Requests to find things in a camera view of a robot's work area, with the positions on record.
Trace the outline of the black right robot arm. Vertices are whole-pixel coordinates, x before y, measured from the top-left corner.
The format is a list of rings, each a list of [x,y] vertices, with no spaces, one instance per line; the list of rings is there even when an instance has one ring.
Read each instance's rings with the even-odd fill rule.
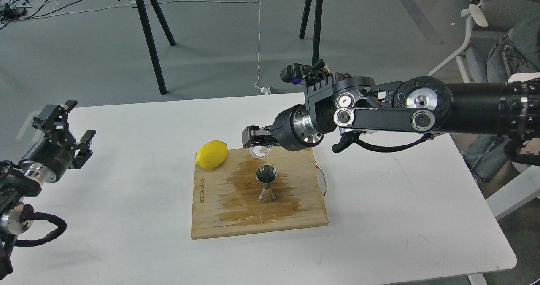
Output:
[[[514,162],[538,165],[538,155],[520,153],[539,137],[539,79],[498,84],[445,84],[432,76],[378,84],[368,76],[332,73],[324,60],[293,63],[282,81],[301,84],[305,103],[284,110],[266,127],[248,126],[243,148],[280,146],[295,152],[319,145],[339,129],[332,146],[352,144],[390,153],[418,145],[438,133],[506,136],[505,154]]]

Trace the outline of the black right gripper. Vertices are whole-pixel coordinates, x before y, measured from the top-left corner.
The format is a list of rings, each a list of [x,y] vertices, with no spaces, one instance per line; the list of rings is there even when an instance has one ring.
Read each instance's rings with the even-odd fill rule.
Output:
[[[305,107],[291,107],[279,113],[272,126],[247,126],[242,131],[244,149],[253,146],[254,153],[270,153],[280,145],[288,151],[299,151],[320,144],[324,134],[316,131]]]

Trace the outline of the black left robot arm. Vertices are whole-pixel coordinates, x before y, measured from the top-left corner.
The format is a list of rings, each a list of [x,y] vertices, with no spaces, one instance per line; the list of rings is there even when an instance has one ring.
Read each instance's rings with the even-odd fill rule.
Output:
[[[36,142],[14,164],[1,161],[1,257],[0,275],[5,278],[13,272],[10,256],[15,247],[36,247],[58,238],[66,231],[66,222],[58,216],[35,212],[23,197],[36,197],[42,191],[43,183],[55,183],[68,169],[81,169],[91,158],[91,140],[94,130],[85,132],[80,141],[69,131],[69,112],[77,105],[76,100],[63,105],[46,105],[33,118],[33,127],[43,132],[43,138]],[[46,221],[56,229],[41,239],[18,239],[34,221]]]

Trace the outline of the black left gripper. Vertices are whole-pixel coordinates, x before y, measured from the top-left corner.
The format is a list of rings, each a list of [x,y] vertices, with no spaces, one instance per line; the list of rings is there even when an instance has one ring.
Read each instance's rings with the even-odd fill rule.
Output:
[[[33,164],[44,166],[53,178],[61,178],[68,169],[81,169],[93,155],[90,149],[95,130],[85,132],[79,142],[69,131],[69,112],[78,104],[68,100],[63,105],[46,105],[33,118],[33,128],[44,133],[43,140],[36,143],[19,161],[19,166],[29,170]]]

